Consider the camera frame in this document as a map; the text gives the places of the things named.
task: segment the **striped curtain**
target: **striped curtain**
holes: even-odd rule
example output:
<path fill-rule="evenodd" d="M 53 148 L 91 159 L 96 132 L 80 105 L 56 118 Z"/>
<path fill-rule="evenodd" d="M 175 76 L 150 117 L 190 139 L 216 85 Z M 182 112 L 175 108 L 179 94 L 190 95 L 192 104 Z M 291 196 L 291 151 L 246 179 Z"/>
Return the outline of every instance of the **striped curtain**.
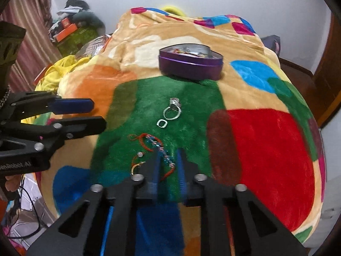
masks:
<path fill-rule="evenodd" d="M 27 30 L 10 73 L 13 92 L 34 90 L 37 75 L 62 58 L 47 33 L 52 25 L 50 7 L 51 0 L 10 0 L 0 15 L 0 20 Z"/>

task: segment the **white wall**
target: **white wall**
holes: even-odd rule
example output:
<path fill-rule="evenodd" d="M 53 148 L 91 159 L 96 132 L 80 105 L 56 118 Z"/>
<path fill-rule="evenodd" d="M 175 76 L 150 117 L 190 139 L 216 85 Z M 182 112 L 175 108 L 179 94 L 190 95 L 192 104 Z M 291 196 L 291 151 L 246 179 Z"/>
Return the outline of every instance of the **white wall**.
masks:
<path fill-rule="evenodd" d="M 67 0 L 55 0 L 63 8 Z M 248 20 L 259 36 L 281 37 L 281 57 L 314 71 L 324 50 L 330 12 L 323 0 L 86 0 L 112 33 L 132 7 L 174 5 L 188 16 L 234 14 Z"/>
<path fill-rule="evenodd" d="M 61 8 L 57 5 L 56 0 L 51 0 L 51 15 L 53 20 L 57 20 L 58 19 L 58 14 L 57 12 L 60 10 Z"/>
<path fill-rule="evenodd" d="M 315 248 L 327 238 L 341 214 L 341 111 L 321 130 L 321 134 L 327 166 L 325 196 L 318 227 L 304 243 L 306 247 Z"/>

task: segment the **black cable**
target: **black cable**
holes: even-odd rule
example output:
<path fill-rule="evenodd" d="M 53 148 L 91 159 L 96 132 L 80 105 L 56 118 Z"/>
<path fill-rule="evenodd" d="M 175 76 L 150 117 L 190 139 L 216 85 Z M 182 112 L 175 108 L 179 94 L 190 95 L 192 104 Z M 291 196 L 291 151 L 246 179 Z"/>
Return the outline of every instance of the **black cable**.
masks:
<path fill-rule="evenodd" d="M 24 184 L 24 183 L 25 183 L 25 176 L 23 176 L 23 177 L 21 178 L 19 188 L 23 188 L 23 184 Z M 19 208 L 20 208 L 20 211 L 22 210 L 22 208 L 21 208 L 21 201 L 22 201 L 22 198 L 23 198 L 23 189 L 22 189 L 21 192 L 20 192 L 20 198 L 19 198 Z M 20 214 L 20 212 L 18 212 L 18 214 L 17 214 L 17 219 L 15 220 L 15 222 L 14 222 L 13 224 L 12 224 L 12 218 L 11 218 L 11 216 L 8 218 L 9 224 L 10 224 L 11 226 L 10 226 L 8 232 L 7 232 L 6 237 L 9 236 L 9 234 L 11 233 L 11 230 L 12 230 L 13 226 L 14 226 L 14 225 L 17 223 L 17 221 L 19 220 L 19 214 Z"/>
<path fill-rule="evenodd" d="M 38 221 L 38 228 L 37 228 L 36 231 L 34 231 L 33 233 L 31 233 L 31 234 L 29 234 L 29 235 L 26 235 L 26 236 L 8 237 L 10 240 L 24 240 L 24 239 L 31 238 L 31 237 L 33 237 L 35 234 L 37 234 L 37 233 L 40 231 L 40 229 L 41 229 L 40 219 L 39 219 L 38 212 L 37 212 L 37 210 L 35 209 L 35 205 L 33 204 L 33 201 L 32 201 L 32 199 L 31 199 L 30 195 L 28 194 L 27 190 L 25 190 L 24 187 L 22 187 L 22 192 L 23 192 L 23 190 L 27 193 L 28 198 L 30 199 L 30 202 L 31 202 L 31 204 L 32 204 L 33 210 L 35 211 L 35 216 L 37 217 L 37 221 Z"/>

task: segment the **colorful blanket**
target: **colorful blanket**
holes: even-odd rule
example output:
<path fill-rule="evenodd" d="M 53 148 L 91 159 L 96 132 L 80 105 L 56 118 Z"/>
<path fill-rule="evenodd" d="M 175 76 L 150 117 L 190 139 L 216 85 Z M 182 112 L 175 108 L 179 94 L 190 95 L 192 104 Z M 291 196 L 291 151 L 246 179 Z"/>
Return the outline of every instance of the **colorful blanket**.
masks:
<path fill-rule="evenodd" d="M 162 76 L 159 49 L 181 43 L 222 54 L 222 78 Z M 102 53 L 66 74 L 58 92 L 93 99 L 90 115 L 105 117 L 108 125 L 99 136 L 67 141 L 37 176 L 56 216 L 91 184 L 110 186 L 129 176 L 142 147 L 128 136 L 146 132 L 161 139 L 175 161 L 176 149 L 184 147 L 203 173 L 222 184 L 246 184 L 301 242 L 317 226 L 325 185 L 319 129 L 277 56 L 246 20 L 133 8 Z M 182 114 L 162 129 L 156 122 L 171 97 L 180 99 Z M 159 204 L 138 210 L 136 255 L 199 255 L 199 209 L 180 203 L 176 172 L 160 189 Z"/>

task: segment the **brown patch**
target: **brown patch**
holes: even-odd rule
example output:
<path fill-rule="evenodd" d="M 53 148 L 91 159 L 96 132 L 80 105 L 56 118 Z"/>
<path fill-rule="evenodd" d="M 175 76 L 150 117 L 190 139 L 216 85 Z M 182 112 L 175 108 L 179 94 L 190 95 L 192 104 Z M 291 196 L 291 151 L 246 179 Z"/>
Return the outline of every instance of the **brown patch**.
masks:
<path fill-rule="evenodd" d="M 217 110 L 210 115 L 207 138 L 213 177 L 227 186 L 238 184 L 241 163 L 226 110 Z"/>

